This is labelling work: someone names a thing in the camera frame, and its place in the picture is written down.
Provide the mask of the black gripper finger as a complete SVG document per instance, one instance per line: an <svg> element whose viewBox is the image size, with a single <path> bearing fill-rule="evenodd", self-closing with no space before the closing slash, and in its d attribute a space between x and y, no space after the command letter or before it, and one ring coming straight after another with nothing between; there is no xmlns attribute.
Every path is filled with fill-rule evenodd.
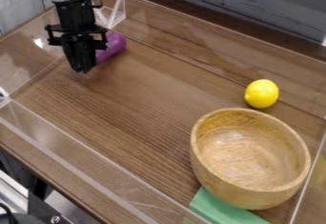
<svg viewBox="0 0 326 224"><path fill-rule="evenodd" d="M75 48L74 48L72 44L64 42L63 43L63 50L64 50L64 54L66 54L66 57L68 59L68 63L70 63L71 68L76 72L82 72L79 62L76 61L76 53L75 53Z"/></svg>
<svg viewBox="0 0 326 224"><path fill-rule="evenodd" d="M87 73L95 66L95 49L88 44L83 44L83 55L82 55L82 69L83 72Z"/></svg>

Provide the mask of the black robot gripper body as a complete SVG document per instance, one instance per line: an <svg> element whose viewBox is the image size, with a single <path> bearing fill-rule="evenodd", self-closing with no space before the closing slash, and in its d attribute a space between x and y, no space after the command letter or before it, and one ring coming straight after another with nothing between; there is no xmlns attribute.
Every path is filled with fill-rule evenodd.
<svg viewBox="0 0 326 224"><path fill-rule="evenodd" d="M47 25L48 44L63 46L64 39L72 45L78 41L87 41L95 50L107 49L107 29L95 23L95 9L103 7L103 3L92 0L52 0L60 23Z"/></svg>

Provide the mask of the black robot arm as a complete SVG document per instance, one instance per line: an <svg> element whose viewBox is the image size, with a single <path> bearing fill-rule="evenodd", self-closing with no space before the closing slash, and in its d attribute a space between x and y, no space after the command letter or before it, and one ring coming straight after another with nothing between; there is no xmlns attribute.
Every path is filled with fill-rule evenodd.
<svg viewBox="0 0 326 224"><path fill-rule="evenodd" d="M107 29L95 22L95 9L103 4L92 0L52 0L59 24L46 25L48 44L63 48L71 68L87 73L96 65L95 53L106 50Z"/></svg>

